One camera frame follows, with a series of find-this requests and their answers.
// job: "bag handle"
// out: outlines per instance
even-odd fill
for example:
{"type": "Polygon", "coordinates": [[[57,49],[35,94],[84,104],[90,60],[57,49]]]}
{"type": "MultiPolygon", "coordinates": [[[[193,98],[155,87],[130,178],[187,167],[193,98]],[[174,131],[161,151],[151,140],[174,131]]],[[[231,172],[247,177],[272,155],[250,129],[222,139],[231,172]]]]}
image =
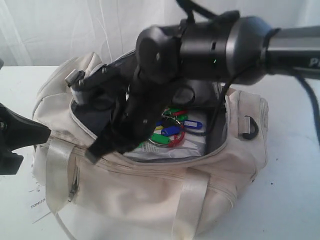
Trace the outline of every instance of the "bag handle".
{"type": "Polygon", "coordinates": [[[60,227],[71,240],[77,240],[67,229],[59,216],[59,211],[68,203],[71,187],[68,184],[68,166],[74,144],[53,139],[46,156],[45,198],[50,211],[60,227]]]}
{"type": "Polygon", "coordinates": [[[210,175],[186,169],[178,207],[172,226],[173,240],[194,239],[200,221],[210,175]]]}

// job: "white backdrop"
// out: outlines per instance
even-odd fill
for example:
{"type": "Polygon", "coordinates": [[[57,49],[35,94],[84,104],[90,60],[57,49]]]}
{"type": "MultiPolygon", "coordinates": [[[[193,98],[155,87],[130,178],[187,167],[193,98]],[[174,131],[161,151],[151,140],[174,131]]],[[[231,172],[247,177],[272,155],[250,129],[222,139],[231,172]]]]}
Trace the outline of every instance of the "white backdrop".
{"type": "MultiPolygon", "coordinates": [[[[216,13],[238,9],[274,27],[319,25],[318,0],[197,0],[216,13]]],[[[105,63],[135,47],[151,24],[179,23],[175,0],[0,0],[6,66],[60,65],[94,51],[105,63]]]]}

